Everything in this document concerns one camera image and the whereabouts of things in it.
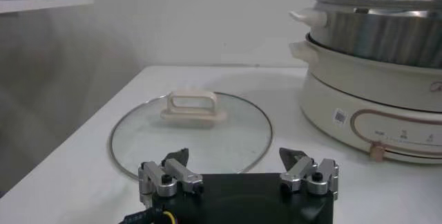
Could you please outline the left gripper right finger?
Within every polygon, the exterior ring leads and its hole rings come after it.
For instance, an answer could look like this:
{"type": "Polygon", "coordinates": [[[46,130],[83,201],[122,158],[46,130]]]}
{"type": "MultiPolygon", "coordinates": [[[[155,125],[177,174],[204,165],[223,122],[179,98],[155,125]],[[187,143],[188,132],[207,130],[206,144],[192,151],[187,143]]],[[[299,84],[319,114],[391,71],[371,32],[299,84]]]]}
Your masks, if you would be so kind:
{"type": "Polygon", "coordinates": [[[315,196],[330,193],[338,198],[339,166],[335,160],[324,158],[319,164],[304,151],[279,148],[286,172],[280,174],[280,186],[286,194],[299,192],[303,187],[315,196]]]}

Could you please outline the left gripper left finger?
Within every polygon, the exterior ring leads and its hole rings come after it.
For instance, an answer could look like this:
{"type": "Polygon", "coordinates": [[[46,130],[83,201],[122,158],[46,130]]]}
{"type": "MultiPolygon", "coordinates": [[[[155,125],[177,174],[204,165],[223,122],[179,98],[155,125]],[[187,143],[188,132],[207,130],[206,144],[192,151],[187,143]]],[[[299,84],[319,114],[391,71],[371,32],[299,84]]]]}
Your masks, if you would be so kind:
{"type": "Polygon", "coordinates": [[[202,194],[203,177],[186,167],[188,161],[189,150],[183,148],[168,153],[159,165],[154,161],[143,162],[138,168],[140,200],[146,200],[153,194],[162,198],[173,197],[179,185],[184,193],[202,194]]]}

